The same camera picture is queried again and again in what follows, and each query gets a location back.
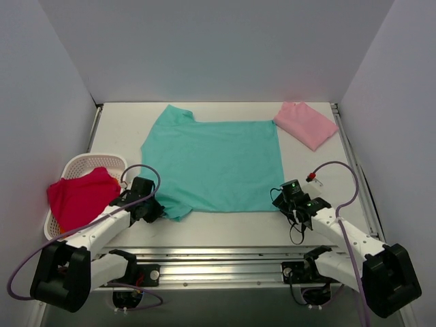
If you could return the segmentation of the teal t shirt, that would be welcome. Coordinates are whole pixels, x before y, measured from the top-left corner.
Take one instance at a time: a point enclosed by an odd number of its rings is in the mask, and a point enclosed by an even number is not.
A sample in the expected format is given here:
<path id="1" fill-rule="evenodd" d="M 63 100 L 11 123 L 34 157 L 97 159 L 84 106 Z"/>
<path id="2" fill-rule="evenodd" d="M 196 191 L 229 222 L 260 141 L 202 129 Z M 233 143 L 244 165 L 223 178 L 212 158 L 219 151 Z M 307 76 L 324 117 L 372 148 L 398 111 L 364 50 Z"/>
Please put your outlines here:
<path id="1" fill-rule="evenodd" d="M 270 190 L 284 182 L 273 121 L 199 122 L 169 105 L 141 153 L 161 177 L 165 218 L 176 221 L 192 212 L 273 212 Z"/>

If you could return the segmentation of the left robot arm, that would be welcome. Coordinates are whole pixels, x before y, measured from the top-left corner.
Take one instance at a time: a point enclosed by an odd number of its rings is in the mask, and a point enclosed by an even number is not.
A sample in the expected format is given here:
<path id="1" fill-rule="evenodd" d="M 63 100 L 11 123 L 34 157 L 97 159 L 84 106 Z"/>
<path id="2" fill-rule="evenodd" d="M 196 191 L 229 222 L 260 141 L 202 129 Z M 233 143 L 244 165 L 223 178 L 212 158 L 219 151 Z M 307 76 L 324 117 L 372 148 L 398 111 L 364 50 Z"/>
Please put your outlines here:
<path id="1" fill-rule="evenodd" d="M 110 284 L 133 289 L 130 295 L 117 297 L 118 307 L 137 308 L 144 288 L 158 286 L 160 266 L 143 266 L 136 255 L 121 249 L 100 252 L 135 222 L 152 223 L 163 214 L 163 206 L 155 199 L 156 191 L 154 181 L 136 177 L 91 227 L 44 247 L 31 284 L 31 297 L 75 313 L 94 289 Z"/>

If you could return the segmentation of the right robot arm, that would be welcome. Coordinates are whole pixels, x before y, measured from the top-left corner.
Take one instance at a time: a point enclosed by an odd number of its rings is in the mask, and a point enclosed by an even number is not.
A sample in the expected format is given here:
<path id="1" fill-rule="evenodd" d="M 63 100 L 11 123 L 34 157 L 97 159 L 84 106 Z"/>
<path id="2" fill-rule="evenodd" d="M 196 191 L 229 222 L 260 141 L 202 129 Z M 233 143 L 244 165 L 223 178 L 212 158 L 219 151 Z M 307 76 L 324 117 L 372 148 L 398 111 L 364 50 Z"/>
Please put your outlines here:
<path id="1" fill-rule="evenodd" d="M 311 198 L 298 180 L 277 188 L 272 204 L 293 226 L 311 230 L 327 238 L 344 252 L 321 245 L 307 252 L 302 262 L 284 264 L 289 271 L 283 280 L 294 283 L 339 282 L 364 299 L 366 306 L 387 318 L 422 295 L 410 256 L 400 244 L 387 245 L 337 215 L 321 197 Z"/>

